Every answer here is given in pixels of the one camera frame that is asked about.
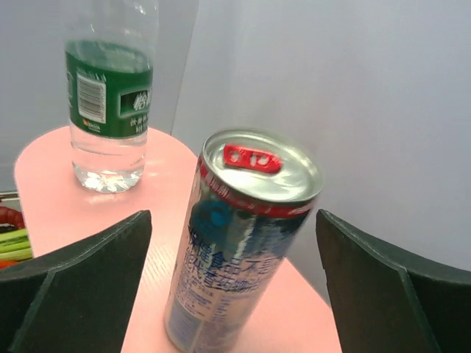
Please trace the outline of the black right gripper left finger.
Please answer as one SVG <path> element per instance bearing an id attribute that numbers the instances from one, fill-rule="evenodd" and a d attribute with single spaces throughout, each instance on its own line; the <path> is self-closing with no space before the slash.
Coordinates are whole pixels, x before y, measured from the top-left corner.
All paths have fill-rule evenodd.
<path id="1" fill-rule="evenodd" d="M 151 235 L 141 210 L 1 270 L 1 351 L 120 352 Z"/>

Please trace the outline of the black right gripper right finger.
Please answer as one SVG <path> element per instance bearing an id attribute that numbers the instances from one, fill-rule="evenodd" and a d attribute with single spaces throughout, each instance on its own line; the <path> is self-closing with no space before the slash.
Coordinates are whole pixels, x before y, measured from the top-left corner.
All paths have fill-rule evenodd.
<path id="1" fill-rule="evenodd" d="M 470 272 L 369 235 L 327 210 L 316 239 L 343 352 L 469 352 Z"/>

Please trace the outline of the green toy vegetable stalks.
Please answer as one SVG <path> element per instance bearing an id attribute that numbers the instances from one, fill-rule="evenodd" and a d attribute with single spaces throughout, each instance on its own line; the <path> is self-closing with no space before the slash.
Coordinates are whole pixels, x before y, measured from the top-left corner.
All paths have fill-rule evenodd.
<path id="1" fill-rule="evenodd" d="M 1 233 L 1 261 L 24 261 L 33 258 L 27 229 Z"/>

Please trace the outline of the red toy lobster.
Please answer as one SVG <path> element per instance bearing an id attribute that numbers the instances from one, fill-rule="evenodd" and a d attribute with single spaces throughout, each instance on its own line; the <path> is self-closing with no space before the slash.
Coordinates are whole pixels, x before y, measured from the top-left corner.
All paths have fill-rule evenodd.
<path id="1" fill-rule="evenodd" d="M 17 229 L 24 229 L 24 218 L 21 211 L 0 206 L 0 224 L 8 224 Z"/>

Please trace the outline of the silver drink can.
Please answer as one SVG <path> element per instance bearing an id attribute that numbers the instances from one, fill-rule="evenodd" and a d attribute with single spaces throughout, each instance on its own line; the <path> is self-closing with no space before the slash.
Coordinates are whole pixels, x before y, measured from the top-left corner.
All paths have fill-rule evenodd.
<path id="1" fill-rule="evenodd" d="M 226 129 L 204 142 L 165 309 L 181 352 L 233 348 L 323 184 L 285 138 Z"/>

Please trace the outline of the clear plastic bottle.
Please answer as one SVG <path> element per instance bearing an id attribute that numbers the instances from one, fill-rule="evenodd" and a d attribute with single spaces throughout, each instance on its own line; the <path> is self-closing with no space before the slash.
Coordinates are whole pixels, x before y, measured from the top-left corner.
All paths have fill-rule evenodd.
<path id="1" fill-rule="evenodd" d="M 146 158 L 158 1 L 62 1 L 71 162 L 78 181 L 122 193 Z"/>

